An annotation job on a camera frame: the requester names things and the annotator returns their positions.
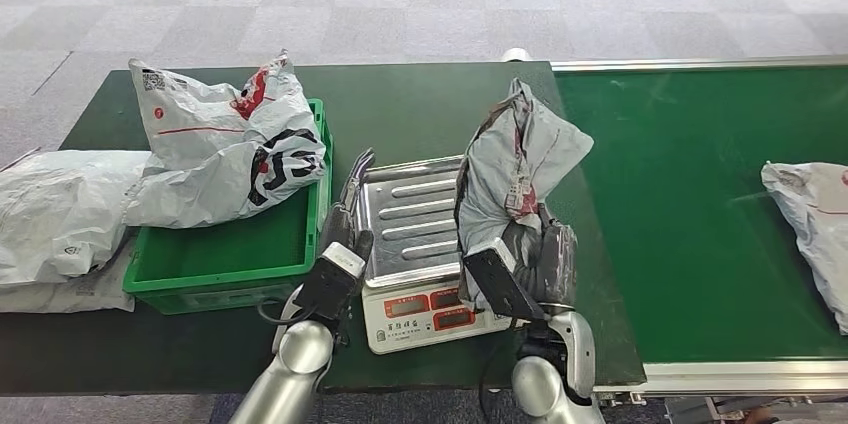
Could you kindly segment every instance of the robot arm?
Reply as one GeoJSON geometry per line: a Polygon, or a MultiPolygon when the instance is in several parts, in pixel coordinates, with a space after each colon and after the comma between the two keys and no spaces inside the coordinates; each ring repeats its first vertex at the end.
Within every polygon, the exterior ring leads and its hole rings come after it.
{"type": "Polygon", "coordinates": [[[373,162],[370,149],[357,159],[340,202],[330,208],[322,226],[321,255],[303,284],[286,300],[281,318],[265,314],[264,301],[257,306],[263,319],[278,326],[272,346],[275,355],[233,414],[231,424],[306,421],[318,384],[341,342],[351,298],[360,291],[371,254],[374,236],[370,231],[354,231],[350,210],[359,180],[373,162]]]}
{"type": "Polygon", "coordinates": [[[473,247],[463,264],[492,307],[501,315],[529,321],[519,350],[512,386],[521,409],[534,423],[602,424],[595,384],[592,328],[573,307],[574,261],[568,227],[542,215],[545,229],[539,260],[516,269],[501,239],[473,247]],[[551,292],[552,286],[560,287],[551,292]]]}

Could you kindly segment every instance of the digital scale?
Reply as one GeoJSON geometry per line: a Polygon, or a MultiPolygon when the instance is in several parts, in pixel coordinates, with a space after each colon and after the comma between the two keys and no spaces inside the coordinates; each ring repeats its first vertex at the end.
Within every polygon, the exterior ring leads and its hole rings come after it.
{"type": "Polygon", "coordinates": [[[362,308],[368,347],[386,354],[507,329],[457,296],[460,255],[453,218],[462,156],[369,169],[357,227],[374,233],[362,308]]]}

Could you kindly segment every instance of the package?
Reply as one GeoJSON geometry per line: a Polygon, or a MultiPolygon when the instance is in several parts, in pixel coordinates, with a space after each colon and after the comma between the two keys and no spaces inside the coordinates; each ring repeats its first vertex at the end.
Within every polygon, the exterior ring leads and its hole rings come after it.
{"type": "Polygon", "coordinates": [[[202,227],[282,202],[325,172],[321,135],[283,53],[241,91],[129,62],[153,156],[128,193],[132,226],[202,227]]]}
{"type": "MultiPolygon", "coordinates": [[[[509,96],[483,122],[465,152],[457,180],[461,249],[501,238],[515,257],[516,275],[542,278],[522,271],[533,267],[541,253],[540,204],[593,144],[591,137],[535,98],[527,84],[513,80],[509,96]]],[[[562,242],[557,248],[573,248],[570,228],[558,239],[562,242]]],[[[460,297],[475,310],[488,309],[474,279],[463,271],[460,297]]]]}
{"type": "Polygon", "coordinates": [[[763,185],[795,229],[825,303],[848,335],[848,167],[767,163],[763,185]]]}
{"type": "Polygon", "coordinates": [[[102,268],[58,284],[35,283],[0,289],[0,312],[70,313],[99,309],[135,310],[135,299],[124,292],[124,274],[134,238],[102,268]]]}
{"type": "Polygon", "coordinates": [[[125,227],[146,151],[58,151],[0,172],[0,287],[65,282],[102,266],[125,227]]]}

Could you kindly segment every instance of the cable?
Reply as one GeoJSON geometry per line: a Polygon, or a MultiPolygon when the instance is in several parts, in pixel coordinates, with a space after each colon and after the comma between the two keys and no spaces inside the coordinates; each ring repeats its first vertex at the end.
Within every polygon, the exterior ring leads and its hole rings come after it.
{"type": "MultiPolygon", "coordinates": [[[[514,331],[517,323],[518,319],[513,317],[512,320],[509,321],[509,327],[506,330],[514,331]]],[[[491,366],[492,362],[495,360],[495,356],[497,356],[501,348],[506,345],[508,345],[508,343],[503,341],[500,345],[492,349],[492,352],[489,353],[489,357],[486,358],[486,362],[483,363],[483,370],[480,371],[480,380],[477,382],[477,402],[480,404],[480,413],[483,414],[483,422],[486,424],[489,424],[492,421],[489,416],[489,411],[486,410],[486,403],[483,402],[483,394],[485,392],[484,381],[486,380],[486,374],[489,372],[489,366],[491,366]]]]}
{"type": "Polygon", "coordinates": [[[311,307],[311,308],[309,308],[305,311],[301,311],[299,314],[292,317],[291,319],[276,319],[276,318],[269,316],[265,312],[265,306],[267,304],[282,304],[282,305],[285,305],[286,300],[281,299],[279,297],[266,297],[266,298],[263,298],[261,301],[256,303],[256,312],[259,313],[259,317],[261,317],[262,320],[264,320],[265,322],[268,322],[270,324],[274,324],[274,325],[277,325],[277,326],[291,326],[293,324],[297,324],[300,321],[305,321],[317,309],[317,306],[311,307]]]}

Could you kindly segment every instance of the red digital readout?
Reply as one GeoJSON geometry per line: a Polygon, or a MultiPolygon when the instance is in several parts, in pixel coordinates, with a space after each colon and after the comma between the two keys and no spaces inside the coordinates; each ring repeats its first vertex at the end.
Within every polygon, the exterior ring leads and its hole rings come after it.
{"type": "Polygon", "coordinates": [[[401,317],[429,311],[430,307],[427,296],[419,294],[417,296],[407,296],[400,299],[383,301],[383,309],[386,311],[386,317],[401,317]]]}
{"type": "Polygon", "coordinates": [[[474,324],[475,319],[474,313],[468,309],[453,309],[436,313],[433,316],[433,326],[435,326],[437,331],[441,331],[474,324]]]}
{"type": "Polygon", "coordinates": [[[430,309],[444,309],[462,304],[459,302],[459,289],[444,289],[430,294],[430,309]]]}

